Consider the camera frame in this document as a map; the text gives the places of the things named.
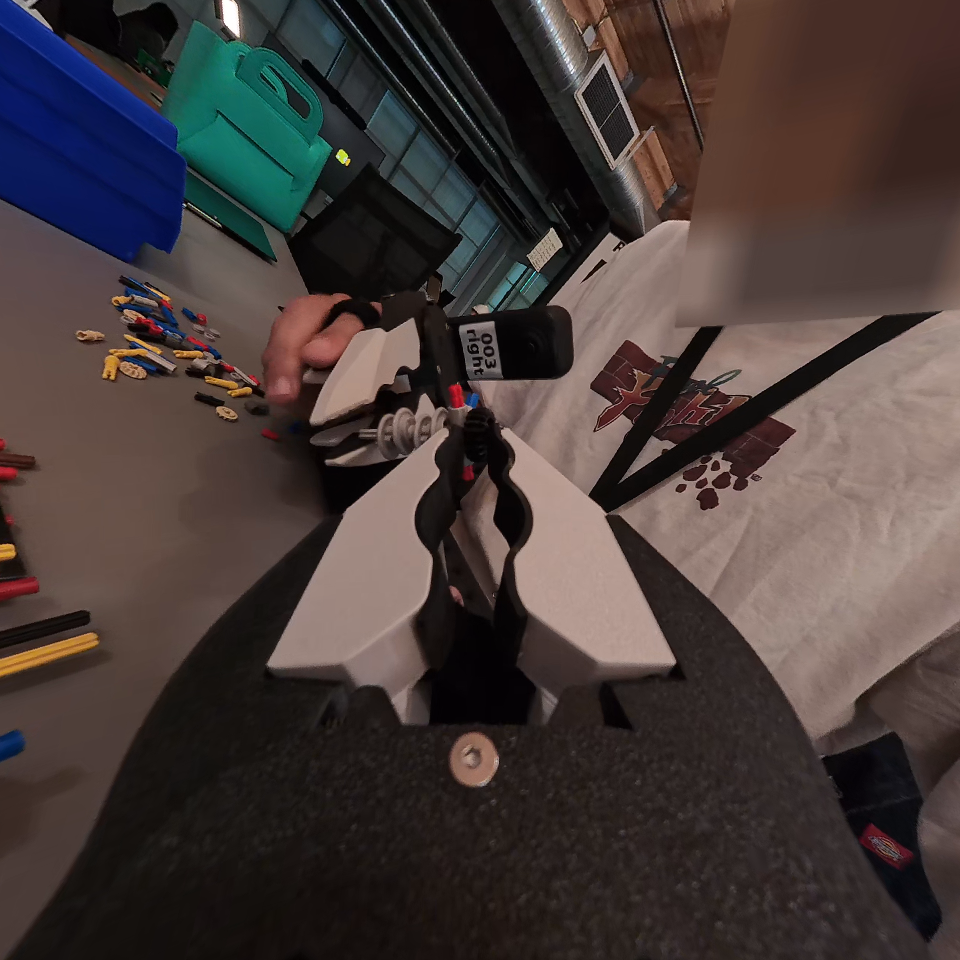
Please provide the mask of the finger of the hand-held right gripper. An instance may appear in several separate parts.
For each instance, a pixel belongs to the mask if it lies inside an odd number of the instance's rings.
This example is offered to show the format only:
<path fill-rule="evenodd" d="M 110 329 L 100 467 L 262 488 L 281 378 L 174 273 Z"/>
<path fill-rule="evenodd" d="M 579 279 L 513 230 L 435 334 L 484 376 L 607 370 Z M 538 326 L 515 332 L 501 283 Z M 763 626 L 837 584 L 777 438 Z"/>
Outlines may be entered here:
<path fill-rule="evenodd" d="M 392 463 L 407 458 L 447 427 L 447 409 L 397 409 L 374 421 L 362 417 L 319 430 L 311 438 L 323 462 L 343 469 Z"/>
<path fill-rule="evenodd" d="M 403 371 L 421 365 L 422 347 L 416 326 L 359 332 L 333 366 L 318 393 L 310 426 L 332 426 L 373 404 Z"/>

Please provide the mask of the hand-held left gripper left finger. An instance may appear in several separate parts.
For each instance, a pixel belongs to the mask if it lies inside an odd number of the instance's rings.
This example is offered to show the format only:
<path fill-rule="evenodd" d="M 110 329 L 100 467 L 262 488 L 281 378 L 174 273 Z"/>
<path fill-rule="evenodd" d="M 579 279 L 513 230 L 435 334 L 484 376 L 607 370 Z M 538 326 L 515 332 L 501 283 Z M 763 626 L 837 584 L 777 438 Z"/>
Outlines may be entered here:
<path fill-rule="evenodd" d="M 267 661 L 271 676 L 377 688 L 401 722 L 428 721 L 424 678 L 454 639 L 443 541 L 463 467 L 463 429 L 441 428 L 336 518 Z"/>

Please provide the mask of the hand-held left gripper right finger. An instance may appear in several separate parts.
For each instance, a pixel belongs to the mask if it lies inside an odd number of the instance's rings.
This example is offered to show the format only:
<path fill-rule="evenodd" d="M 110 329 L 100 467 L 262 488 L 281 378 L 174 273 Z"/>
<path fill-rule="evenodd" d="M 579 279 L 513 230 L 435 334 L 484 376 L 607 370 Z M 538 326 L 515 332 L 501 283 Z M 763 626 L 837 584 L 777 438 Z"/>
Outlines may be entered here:
<path fill-rule="evenodd" d="M 512 430 L 487 437 L 480 551 L 508 662 L 534 685 L 534 723 L 569 689 L 668 674 L 676 657 L 616 537 L 635 530 Z"/>

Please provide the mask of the grey lego gear shaft assembly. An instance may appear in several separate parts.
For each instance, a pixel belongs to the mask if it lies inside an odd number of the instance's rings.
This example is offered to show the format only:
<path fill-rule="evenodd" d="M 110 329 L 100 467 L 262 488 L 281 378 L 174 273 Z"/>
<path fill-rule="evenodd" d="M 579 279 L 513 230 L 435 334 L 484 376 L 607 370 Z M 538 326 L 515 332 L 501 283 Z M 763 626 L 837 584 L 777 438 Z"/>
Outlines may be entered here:
<path fill-rule="evenodd" d="M 474 485 L 490 459 L 490 444 L 496 432 L 494 413 L 481 403 L 479 395 L 454 383 L 445 391 L 447 404 L 434 406 L 423 395 L 415 409 L 400 407 L 382 415 L 375 426 L 357 431 L 358 438 L 376 448 L 381 459 L 392 462 L 411 456 L 441 430 L 454 426 L 462 430 L 463 490 Z"/>

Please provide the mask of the scattered lego pins and connectors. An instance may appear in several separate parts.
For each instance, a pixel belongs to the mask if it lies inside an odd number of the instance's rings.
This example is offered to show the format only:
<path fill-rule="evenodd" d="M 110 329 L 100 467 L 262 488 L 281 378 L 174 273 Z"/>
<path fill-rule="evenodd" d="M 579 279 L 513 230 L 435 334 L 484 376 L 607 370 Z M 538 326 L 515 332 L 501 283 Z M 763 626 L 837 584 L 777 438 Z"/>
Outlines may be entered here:
<path fill-rule="evenodd" d="M 243 336 L 170 286 L 125 274 L 99 275 L 69 300 L 77 427 L 157 459 L 227 445 L 306 451 L 306 424 L 267 405 Z"/>

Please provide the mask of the yellow lego axle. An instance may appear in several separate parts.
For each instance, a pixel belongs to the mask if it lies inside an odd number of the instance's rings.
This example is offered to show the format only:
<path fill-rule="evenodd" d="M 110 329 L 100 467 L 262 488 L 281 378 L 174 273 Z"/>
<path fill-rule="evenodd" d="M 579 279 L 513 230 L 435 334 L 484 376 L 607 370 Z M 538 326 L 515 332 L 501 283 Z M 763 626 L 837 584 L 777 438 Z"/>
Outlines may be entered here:
<path fill-rule="evenodd" d="M 99 644 L 99 634 L 90 631 L 19 654 L 2 656 L 1 679 L 14 677 L 42 666 L 54 665 L 78 655 L 86 654 L 96 649 Z"/>

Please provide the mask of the black lego axle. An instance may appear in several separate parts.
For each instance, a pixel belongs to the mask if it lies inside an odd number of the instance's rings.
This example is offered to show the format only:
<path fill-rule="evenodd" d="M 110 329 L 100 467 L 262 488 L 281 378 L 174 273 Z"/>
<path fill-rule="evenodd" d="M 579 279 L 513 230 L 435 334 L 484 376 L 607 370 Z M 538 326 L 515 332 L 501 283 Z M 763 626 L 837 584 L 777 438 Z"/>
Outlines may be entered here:
<path fill-rule="evenodd" d="M 74 628 L 90 624 L 91 614 L 86 609 L 73 610 L 65 614 L 43 618 L 19 626 L 1 630 L 0 647 L 2 650 L 36 642 Z"/>

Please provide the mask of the person's right hand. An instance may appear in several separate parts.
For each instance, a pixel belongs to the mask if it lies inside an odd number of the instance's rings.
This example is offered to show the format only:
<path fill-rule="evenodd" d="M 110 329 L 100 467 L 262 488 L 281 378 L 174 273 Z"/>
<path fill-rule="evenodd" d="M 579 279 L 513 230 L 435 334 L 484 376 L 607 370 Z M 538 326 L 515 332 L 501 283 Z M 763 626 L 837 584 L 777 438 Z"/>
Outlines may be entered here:
<path fill-rule="evenodd" d="M 336 365 L 365 320 L 380 315 L 380 304 L 361 307 L 361 314 L 339 305 L 346 294 L 307 294 L 291 300 L 274 320 L 262 356 L 263 384 L 270 403 L 297 400 L 307 367 L 325 370 Z"/>

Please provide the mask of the black office chair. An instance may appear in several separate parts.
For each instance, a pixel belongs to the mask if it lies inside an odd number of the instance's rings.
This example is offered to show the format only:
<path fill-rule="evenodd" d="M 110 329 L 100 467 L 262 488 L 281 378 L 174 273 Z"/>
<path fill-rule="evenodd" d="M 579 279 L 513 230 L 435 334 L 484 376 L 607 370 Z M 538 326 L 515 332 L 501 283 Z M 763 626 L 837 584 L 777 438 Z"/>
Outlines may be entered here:
<path fill-rule="evenodd" d="M 461 240 L 367 164 L 288 247 L 307 293 L 378 302 L 420 290 Z"/>

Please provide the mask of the white t-shirt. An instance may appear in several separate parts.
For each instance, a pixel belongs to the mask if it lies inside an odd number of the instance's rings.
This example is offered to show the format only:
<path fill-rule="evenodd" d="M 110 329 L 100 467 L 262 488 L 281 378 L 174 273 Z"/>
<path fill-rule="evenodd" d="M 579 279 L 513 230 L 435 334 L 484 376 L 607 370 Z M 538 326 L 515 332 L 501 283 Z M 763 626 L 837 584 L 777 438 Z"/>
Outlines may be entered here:
<path fill-rule="evenodd" d="M 558 297 L 569 374 L 478 386 L 584 492 L 693 338 L 675 320 L 689 229 L 662 222 Z M 937 958 L 958 958 L 958 361 L 948 310 L 618 511 L 750 643 L 821 753 L 899 738 Z"/>

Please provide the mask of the teal tote bag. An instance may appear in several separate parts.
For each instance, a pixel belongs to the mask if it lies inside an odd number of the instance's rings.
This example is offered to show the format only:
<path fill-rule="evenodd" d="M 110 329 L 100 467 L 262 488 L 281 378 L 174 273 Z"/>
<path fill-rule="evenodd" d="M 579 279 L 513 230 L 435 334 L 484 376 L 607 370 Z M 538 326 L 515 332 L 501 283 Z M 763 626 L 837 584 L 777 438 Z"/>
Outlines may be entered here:
<path fill-rule="evenodd" d="M 187 165 L 290 234 L 332 148 L 317 93 L 278 52 L 193 22 L 160 112 Z"/>

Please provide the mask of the white air vent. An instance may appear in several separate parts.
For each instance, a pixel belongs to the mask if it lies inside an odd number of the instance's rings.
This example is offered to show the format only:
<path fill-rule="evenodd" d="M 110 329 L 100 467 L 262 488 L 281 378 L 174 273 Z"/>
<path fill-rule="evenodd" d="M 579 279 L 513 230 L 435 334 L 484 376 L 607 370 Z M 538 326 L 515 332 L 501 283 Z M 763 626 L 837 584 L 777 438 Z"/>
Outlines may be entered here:
<path fill-rule="evenodd" d="M 616 170 L 632 156 L 642 131 L 606 51 L 594 55 L 574 99 L 607 166 Z"/>

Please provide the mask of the dark denim pants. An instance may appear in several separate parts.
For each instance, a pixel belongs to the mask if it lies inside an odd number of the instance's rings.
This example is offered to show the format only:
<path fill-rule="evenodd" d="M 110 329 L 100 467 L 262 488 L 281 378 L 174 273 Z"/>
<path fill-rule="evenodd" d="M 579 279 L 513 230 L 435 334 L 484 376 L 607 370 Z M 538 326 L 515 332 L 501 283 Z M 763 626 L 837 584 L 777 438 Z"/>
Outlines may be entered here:
<path fill-rule="evenodd" d="M 941 927 L 941 908 L 922 863 L 921 791 L 894 733 L 822 758 L 846 822 L 871 869 L 926 942 Z"/>

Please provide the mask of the blue plastic bin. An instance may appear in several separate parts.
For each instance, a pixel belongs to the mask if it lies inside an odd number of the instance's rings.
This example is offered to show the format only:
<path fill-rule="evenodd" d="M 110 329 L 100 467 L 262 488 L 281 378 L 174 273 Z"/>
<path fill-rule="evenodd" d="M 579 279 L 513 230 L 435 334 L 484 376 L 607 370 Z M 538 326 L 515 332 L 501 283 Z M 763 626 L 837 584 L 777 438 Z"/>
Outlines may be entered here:
<path fill-rule="evenodd" d="M 16 2 L 1 3 L 1 194 L 125 262 L 170 254 L 186 160 L 176 127 Z"/>

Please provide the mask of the silver ventilation duct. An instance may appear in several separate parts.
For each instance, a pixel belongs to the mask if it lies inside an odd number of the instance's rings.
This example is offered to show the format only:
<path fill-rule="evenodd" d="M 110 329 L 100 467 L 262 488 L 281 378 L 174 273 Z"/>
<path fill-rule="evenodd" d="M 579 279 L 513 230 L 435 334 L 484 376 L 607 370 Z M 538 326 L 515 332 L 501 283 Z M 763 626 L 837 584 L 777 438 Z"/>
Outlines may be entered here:
<path fill-rule="evenodd" d="M 614 220 L 643 234 L 645 192 L 634 162 L 611 168 L 575 100 L 591 62 L 562 1 L 494 1 L 547 104 Z"/>

